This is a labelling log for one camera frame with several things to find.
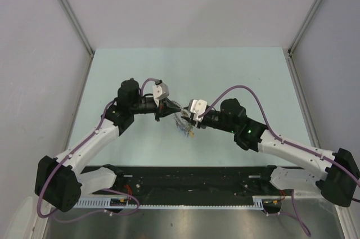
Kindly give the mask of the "steel disc keyring holder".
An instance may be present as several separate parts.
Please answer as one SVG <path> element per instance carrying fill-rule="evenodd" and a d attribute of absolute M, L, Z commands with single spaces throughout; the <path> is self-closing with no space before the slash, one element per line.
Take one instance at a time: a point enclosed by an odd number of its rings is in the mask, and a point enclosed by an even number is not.
<path fill-rule="evenodd" d="M 181 111 L 173 114 L 173 119 L 175 120 L 175 124 L 178 130 L 183 133 L 184 130 L 193 132 L 193 126 L 189 125 L 186 121 L 181 118 Z"/>

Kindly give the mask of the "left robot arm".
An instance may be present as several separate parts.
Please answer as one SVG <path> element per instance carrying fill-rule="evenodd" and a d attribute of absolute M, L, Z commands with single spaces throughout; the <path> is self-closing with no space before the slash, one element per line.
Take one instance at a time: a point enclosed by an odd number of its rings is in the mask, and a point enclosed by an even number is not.
<path fill-rule="evenodd" d="M 43 201 L 67 212 L 84 195 L 103 189 L 113 194 L 123 190 L 123 172 L 119 168 L 106 164 L 92 172 L 83 170 L 105 146 L 130 127 L 135 115 L 154 114 L 159 121 L 181 110 L 168 98 L 168 86 L 162 80 L 154 82 L 152 93 L 145 97 L 143 85 L 134 79 L 123 81 L 117 97 L 105 106 L 100 121 L 85 138 L 55 157 L 45 156 L 39 161 L 35 194 L 39 197 L 37 213 L 41 218 L 45 218 L 41 212 Z"/>

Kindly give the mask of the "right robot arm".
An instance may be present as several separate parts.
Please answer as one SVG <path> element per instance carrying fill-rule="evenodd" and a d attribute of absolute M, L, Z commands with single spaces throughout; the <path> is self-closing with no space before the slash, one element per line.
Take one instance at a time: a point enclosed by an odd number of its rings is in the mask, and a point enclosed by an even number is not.
<path fill-rule="evenodd" d="M 233 134 L 243 150 L 273 155 L 297 166 L 293 172 L 276 166 L 259 181 L 266 195 L 279 190 L 319 193 L 327 201 L 349 207 L 359 183 L 359 168 L 352 153 L 306 146 L 276 134 L 268 125 L 249 118 L 237 99 L 224 100 L 214 111 L 204 100 L 191 100 L 187 122 L 196 128 L 213 128 Z"/>

